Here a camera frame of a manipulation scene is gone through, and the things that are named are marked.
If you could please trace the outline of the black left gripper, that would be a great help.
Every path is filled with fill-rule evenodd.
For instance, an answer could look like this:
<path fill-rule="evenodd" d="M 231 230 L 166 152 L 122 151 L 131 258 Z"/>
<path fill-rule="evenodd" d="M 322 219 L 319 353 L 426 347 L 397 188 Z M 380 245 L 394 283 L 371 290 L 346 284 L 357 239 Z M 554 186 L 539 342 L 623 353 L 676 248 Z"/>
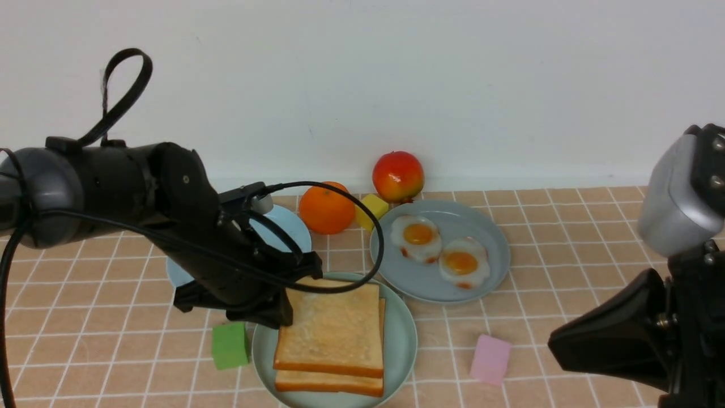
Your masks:
<path fill-rule="evenodd" d="M 250 225 L 257 220 L 291 250 L 265 243 Z M 194 281 L 174 289 L 173 305 L 183 313 L 194 308 L 225 312 L 231 322 L 252 322 L 273 330 L 293 324 L 285 282 L 323 278 L 323 261 L 315 251 L 301 253 L 297 243 L 271 220 L 247 212 L 212 227 L 156 223 L 164 236 L 153 243 Z"/>

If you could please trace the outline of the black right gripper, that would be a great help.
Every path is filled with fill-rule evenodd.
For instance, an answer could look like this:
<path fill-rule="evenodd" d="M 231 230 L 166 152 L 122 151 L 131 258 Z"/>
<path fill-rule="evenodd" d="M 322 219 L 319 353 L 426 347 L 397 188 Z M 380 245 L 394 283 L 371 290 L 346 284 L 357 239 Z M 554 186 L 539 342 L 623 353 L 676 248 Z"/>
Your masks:
<path fill-rule="evenodd" d="M 667 390 L 659 407 L 722 407 L 723 250 L 708 240 L 667 266 L 664 283 L 654 269 L 640 272 L 547 346 L 565 371 Z"/>

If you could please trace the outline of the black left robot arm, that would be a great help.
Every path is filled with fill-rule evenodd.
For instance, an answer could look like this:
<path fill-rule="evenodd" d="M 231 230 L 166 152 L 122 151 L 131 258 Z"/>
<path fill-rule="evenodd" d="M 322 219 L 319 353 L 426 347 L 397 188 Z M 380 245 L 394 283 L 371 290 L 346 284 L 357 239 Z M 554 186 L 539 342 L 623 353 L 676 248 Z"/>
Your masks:
<path fill-rule="evenodd" d="M 321 259 L 265 214 L 272 189 L 255 183 L 218 193 L 194 150 L 171 142 L 129 147 L 109 129 L 148 85 L 153 63 L 137 48 L 117 52 L 102 80 L 101 120 L 73 139 L 7 151 L 2 161 L 2 288 L 18 245 L 49 249 L 127 230 L 148 238 L 191 281 L 174 292 L 181 312 L 225 310 L 286 320 L 287 288 L 321 279 Z"/>

